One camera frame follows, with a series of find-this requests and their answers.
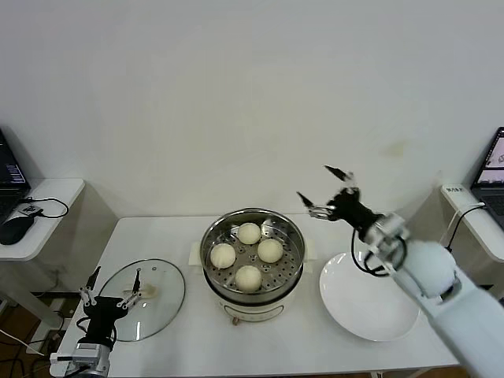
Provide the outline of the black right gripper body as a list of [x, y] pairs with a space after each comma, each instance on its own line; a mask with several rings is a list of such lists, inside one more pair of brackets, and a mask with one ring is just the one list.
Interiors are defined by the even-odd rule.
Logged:
[[374, 213], [360, 202], [358, 189], [342, 189], [326, 206], [330, 207], [330, 221], [343, 220], [354, 229], [369, 229], [380, 219], [379, 213]]

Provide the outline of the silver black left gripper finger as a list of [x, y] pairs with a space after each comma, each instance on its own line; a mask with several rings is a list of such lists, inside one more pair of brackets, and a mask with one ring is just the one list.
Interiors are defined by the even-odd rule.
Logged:
[[142, 296], [142, 294], [140, 293], [140, 284], [141, 284], [140, 272], [141, 268], [137, 268], [135, 274], [135, 281], [132, 287], [132, 292], [127, 298], [124, 298], [122, 301], [117, 303], [117, 308], [121, 308], [124, 310], [130, 309], [138, 302], [138, 300]]
[[80, 297], [83, 301], [84, 306], [95, 306], [97, 304], [94, 288], [100, 269], [101, 267], [98, 266], [95, 271], [88, 277], [86, 284], [79, 289]]

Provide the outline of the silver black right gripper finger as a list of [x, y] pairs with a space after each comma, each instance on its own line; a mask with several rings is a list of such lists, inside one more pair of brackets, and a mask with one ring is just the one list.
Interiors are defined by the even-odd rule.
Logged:
[[324, 166], [333, 176], [337, 177], [341, 182], [342, 186], [338, 190], [337, 194], [349, 194], [349, 195], [359, 195], [360, 189], [358, 188], [354, 174], [352, 172], [346, 172], [342, 169], [332, 167], [330, 165]]
[[334, 209], [331, 206], [316, 205], [299, 191], [297, 191], [297, 195], [311, 217], [315, 219], [330, 219], [332, 217]]

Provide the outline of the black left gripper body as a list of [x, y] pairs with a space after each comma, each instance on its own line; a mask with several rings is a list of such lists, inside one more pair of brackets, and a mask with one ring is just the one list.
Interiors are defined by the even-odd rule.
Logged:
[[96, 297], [96, 304], [85, 306], [83, 311], [89, 318], [85, 336], [80, 339], [81, 343], [99, 344], [105, 347], [113, 347], [117, 340], [115, 322], [127, 315], [127, 310], [118, 303], [122, 298]]

